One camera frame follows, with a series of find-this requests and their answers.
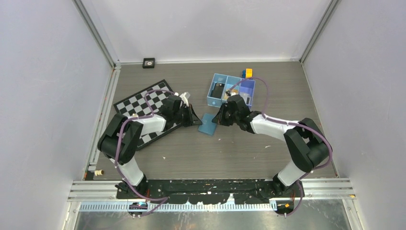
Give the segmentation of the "light blue card holder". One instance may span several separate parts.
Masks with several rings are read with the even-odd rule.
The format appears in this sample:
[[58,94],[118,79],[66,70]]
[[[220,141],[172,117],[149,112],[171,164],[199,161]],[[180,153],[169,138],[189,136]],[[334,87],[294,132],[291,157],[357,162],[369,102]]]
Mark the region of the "light blue card holder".
[[202,124],[198,127],[198,131],[210,136],[213,136],[217,127],[217,123],[213,123],[215,115],[205,113],[201,119]]

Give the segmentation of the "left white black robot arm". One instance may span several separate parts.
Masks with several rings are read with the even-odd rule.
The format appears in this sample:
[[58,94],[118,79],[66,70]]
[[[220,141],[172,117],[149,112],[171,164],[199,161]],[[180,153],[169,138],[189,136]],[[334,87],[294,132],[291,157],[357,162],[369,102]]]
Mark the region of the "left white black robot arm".
[[175,126],[190,127],[201,125],[192,105],[190,94],[170,95],[154,115],[129,117],[116,114],[98,141],[97,148],[129,183],[128,192],[135,198],[142,198],[147,192],[145,174],[135,160],[135,153],[142,136],[167,132]]

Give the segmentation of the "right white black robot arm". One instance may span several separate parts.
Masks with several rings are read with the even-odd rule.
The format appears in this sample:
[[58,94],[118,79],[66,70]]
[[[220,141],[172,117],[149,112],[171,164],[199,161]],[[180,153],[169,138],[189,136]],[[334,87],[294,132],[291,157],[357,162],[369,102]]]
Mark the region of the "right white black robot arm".
[[331,144],[312,119],[290,121],[251,111],[240,95],[230,96],[212,122],[227,127],[236,124],[243,131],[286,143],[291,161],[271,181],[271,187],[278,196],[287,196],[294,183],[332,160]]

